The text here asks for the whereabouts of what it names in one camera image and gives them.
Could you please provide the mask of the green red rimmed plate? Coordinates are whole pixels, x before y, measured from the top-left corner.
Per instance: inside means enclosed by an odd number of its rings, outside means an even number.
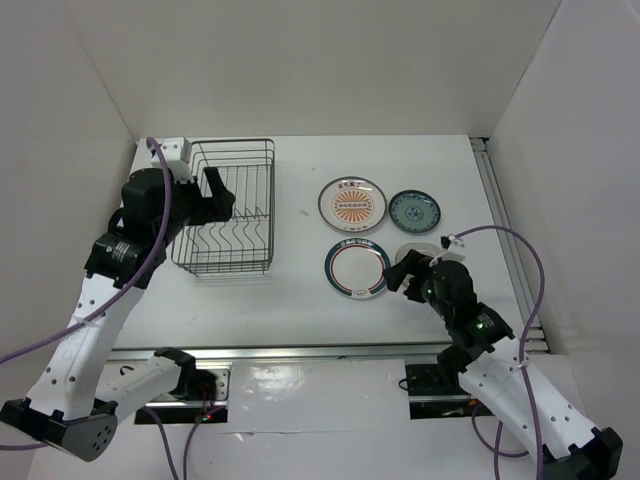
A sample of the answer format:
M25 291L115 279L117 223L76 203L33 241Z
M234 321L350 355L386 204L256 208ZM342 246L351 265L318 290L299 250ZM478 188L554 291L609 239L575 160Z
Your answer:
M366 238L348 238L329 249L324 273L330 286L352 300L369 300L386 290L385 271L391 266L386 251Z

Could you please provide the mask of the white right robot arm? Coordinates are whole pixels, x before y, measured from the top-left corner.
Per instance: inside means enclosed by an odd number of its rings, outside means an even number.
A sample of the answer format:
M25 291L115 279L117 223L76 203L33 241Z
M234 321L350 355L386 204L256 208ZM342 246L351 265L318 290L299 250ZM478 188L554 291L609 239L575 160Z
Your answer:
M389 290L428 304L443 320L452 343L437 356L440 387L479 400L542 463L542 478L616 475L620 436L585 417L521 352L511 327L478 300L461 262L409 250L383 276Z

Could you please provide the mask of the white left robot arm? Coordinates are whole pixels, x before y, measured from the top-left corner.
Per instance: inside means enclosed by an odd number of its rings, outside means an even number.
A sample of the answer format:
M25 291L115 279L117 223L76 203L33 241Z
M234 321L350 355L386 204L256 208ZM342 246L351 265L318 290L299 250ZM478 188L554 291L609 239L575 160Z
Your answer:
M140 301L166 248L186 226L228 220L234 195L215 167L179 182L159 168L138 170L121 190L122 205L94 243L71 334L56 348L36 384L8 400L2 423L85 462L104 453L118 424L161 395L214 399L216 378L195 358L171 347L155 351L134 371L107 384L100 377L124 323Z

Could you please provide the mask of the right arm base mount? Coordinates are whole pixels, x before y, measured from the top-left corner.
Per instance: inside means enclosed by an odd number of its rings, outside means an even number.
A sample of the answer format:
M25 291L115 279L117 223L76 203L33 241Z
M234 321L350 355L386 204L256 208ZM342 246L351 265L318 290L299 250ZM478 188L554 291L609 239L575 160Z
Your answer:
M478 400L449 384L436 364L407 364L398 387L408 395L411 420L491 416Z

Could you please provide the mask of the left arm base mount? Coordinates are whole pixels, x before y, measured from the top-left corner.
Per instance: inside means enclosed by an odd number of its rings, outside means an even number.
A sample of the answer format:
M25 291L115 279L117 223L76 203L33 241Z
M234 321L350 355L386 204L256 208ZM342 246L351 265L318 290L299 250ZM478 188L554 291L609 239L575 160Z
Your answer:
M136 425L154 423L152 411L164 425L223 424L228 421L228 398L231 370L229 366L209 365L209 376L185 399L162 394L134 414Z

